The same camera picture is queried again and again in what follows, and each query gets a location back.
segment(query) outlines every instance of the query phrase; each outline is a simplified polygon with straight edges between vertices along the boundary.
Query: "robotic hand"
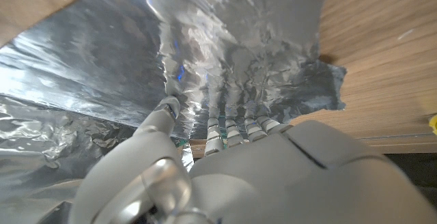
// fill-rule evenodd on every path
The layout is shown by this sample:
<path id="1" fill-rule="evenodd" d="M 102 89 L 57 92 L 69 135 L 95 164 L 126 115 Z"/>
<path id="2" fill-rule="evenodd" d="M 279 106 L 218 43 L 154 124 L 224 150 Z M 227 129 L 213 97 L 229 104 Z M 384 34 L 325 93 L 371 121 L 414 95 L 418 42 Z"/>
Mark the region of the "robotic hand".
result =
<path id="1" fill-rule="evenodd" d="M 383 155 L 319 122 L 208 120 L 206 157 L 188 174 L 170 140 L 180 111 L 165 98 L 81 184 L 71 224 L 437 223 L 437 214 Z"/>

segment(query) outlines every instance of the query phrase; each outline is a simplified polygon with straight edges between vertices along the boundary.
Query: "aluminum foil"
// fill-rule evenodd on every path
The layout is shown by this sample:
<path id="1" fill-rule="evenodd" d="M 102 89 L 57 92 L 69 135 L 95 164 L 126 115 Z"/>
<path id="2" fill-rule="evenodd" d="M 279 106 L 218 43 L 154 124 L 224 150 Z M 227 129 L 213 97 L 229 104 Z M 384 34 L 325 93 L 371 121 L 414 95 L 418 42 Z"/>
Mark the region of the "aluminum foil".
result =
<path id="1" fill-rule="evenodd" d="M 0 49 L 0 93 L 138 126 L 167 94 L 173 136 L 209 117 L 288 123 L 343 109 L 345 69 L 318 60 L 323 0 L 78 0 Z"/>
<path id="2" fill-rule="evenodd" d="M 81 180 L 134 131 L 0 96 L 0 222 L 66 223 Z M 189 143 L 181 157 L 189 171 Z"/>

